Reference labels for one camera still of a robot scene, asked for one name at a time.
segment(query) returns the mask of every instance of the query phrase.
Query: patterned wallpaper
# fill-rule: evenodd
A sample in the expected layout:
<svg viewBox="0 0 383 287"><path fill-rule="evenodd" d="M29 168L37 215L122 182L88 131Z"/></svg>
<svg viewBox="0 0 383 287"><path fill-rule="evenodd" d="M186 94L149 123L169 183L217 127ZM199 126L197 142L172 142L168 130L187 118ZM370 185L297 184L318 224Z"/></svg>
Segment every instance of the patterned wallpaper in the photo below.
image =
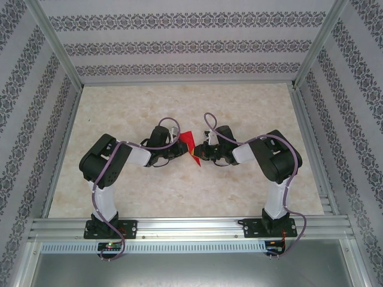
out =
<svg viewBox="0 0 383 287"><path fill-rule="evenodd" d="M0 3L0 286L40 217L76 92L22 0Z"/></svg>
<svg viewBox="0 0 383 287"><path fill-rule="evenodd" d="M301 86L320 153L373 286L383 286L383 3L351 0Z"/></svg>
<svg viewBox="0 0 383 287"><path fill-rule="evenodd" d="M293 80L333 0L43 0L84 83Z"/></svg>

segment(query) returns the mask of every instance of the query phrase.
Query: aluminum frame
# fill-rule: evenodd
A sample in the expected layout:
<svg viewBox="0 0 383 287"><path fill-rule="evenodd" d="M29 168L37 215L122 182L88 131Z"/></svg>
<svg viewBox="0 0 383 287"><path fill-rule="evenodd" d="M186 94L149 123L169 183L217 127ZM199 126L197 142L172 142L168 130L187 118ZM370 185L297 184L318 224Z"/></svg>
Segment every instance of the aluminum frame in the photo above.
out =
<svg viewBox="0 0 383 287"><path fill-rule="evenodd" d="M216 218L123 218L138 221L137 238L127 242L151 244L163 242L248 242L262 241L265 238L244 238L243 227L238 220L254 217L216 217ZM297 231L302 230L303 219L293 216ZM13 286L30 286L33 281L39 254L44 242L105 242L108 240L86 240L83 238L87 218L34 219L28 236L26 250ZM354 232L347 215L307 216L308 224L302 240L339 240L354 286L371 286L366 268L356 244Z"/></svg>
<svg viewBox="0 0 383 287"><path fill-rule="evenodd" d="M181 241L218 241L249 240L245 239L238 220L251 217L216 217L216 218L121 218L138 221L136 239L146 242L181 242ZM297 232L303 227L303 219L295 219ZM353 239L354 232L347 215L310 215L307 229L302 240L308 239ZM28 242L83 242L84 227L88 218L50 218L34 219ZM258 238L254 240L278 240L279 237Z"/></svg>

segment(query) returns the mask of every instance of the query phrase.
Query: beige floor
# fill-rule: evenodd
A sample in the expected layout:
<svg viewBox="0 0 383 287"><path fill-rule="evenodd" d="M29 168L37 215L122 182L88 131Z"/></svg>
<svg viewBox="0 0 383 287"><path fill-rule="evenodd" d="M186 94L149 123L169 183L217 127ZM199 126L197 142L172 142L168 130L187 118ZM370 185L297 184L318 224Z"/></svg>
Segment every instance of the beige floor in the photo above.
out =
<svg viewBox="0 0 383 287"><path fill-rule="evenodd" d="M303 166L291 189L291 209L323 214L296 116L285 84L86 87L81 97L49 217L87 218L90 190L78 169L87 150L104 134L139 143L163 117L174 117L196 144L207 126L204 112L228 124L238 141L278 129L300 152ZM164 122L170 128L173 123ZM260 215L268 180L256 161L199 167L188 155L162 168L125 165L115 183L123 217Z"/></svg>

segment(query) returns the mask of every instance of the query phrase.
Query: red paper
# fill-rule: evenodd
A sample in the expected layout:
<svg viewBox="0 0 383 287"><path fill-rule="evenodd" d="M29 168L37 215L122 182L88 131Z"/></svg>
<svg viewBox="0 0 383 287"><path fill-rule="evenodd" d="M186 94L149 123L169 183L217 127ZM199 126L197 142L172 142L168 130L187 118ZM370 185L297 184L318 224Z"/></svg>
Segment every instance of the red paper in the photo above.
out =
<svg viewBox="0 0 383 287"><path fill-rule="evenodd" d="M197 164L201 166L201 163L199 162L199 158L195 157L192 153L194 151L194 148L196 147L192 132L188 131L188 132L180 134L180 140L187 144L187 148L189 149L189 154L194 158Z"/></svg>

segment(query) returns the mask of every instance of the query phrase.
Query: enclosure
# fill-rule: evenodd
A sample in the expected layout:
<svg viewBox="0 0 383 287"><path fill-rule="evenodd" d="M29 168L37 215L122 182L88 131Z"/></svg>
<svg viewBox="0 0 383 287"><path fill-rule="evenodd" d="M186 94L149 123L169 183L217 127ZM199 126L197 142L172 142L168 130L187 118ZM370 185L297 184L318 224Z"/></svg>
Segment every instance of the enclosure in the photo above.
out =
<svg viewBox="0 0 383 287"><path fill-rule="evenodd" d="M383 286L382 0L0 6L0 286ZM277 129L302 156L296 248L268 258L281 238L238 224L266 202L256 161L186 154L125 165L114 199L135 238L101 262L82 156L104 133L139 144L163 117L199 145L205 112L239 141Z"/></svg>

